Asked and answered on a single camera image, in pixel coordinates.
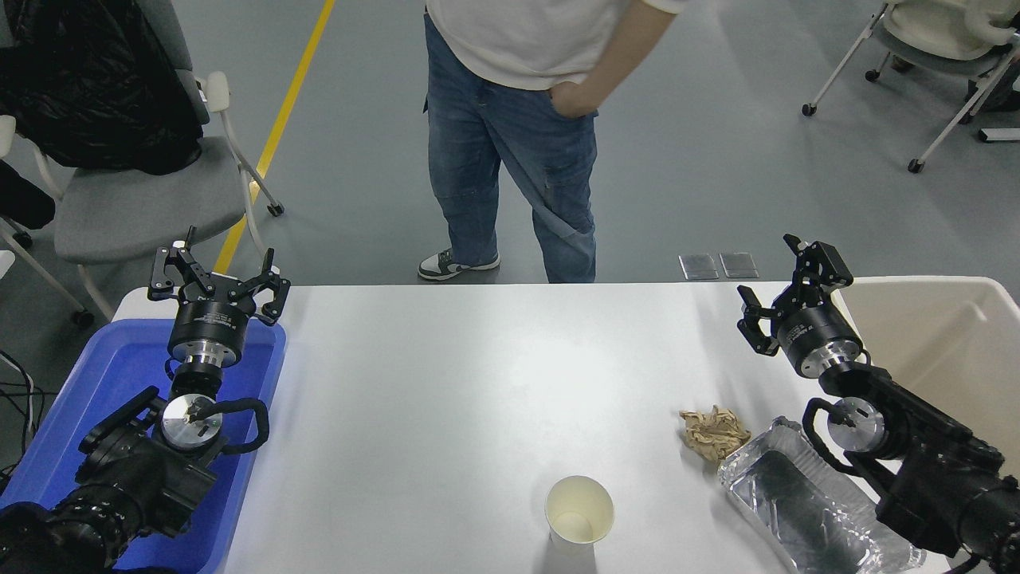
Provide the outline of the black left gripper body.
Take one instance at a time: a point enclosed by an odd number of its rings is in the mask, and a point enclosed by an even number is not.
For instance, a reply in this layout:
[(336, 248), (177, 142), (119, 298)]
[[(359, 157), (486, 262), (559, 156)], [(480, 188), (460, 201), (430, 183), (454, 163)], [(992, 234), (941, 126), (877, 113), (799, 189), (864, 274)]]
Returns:
[(167, 343), (169, 352), (181, 352), (186, 343), (201, 340), (218, 343), (232, 352), (243, 350), (248, 324), (256, 310), (255, 302), (245, 293), (239, 301), (231, 301), (230, 291), (237, 292), (239, 288), (216, 286), (212, 297), (204, 294), (197, 283), (178, 290), (178, 312)]

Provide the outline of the person's hand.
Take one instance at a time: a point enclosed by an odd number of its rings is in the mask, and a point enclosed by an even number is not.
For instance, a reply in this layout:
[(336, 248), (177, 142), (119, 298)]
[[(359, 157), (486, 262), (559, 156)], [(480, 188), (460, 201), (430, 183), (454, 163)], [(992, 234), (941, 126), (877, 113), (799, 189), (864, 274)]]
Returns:
[(582, 84), (577, 84), (574, 81), (562, 81), (562, 83), (551, 87), (547, 93), (549, 93), (555, 112), (565, 119), (579, 119), (579, 117), (596, 112), (598, 106), (605, 99), (601, 91), (590, 86), (586, 81)]

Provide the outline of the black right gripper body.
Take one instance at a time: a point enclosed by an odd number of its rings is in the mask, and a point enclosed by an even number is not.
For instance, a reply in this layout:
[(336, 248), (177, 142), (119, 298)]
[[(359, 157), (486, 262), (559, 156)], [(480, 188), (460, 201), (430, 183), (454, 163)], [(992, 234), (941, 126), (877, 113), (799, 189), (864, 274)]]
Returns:
[(862, 355), (862, 341), (832, 305), (793, 313), (777, 328), (777, 341), (798, 374), (822, 374)]

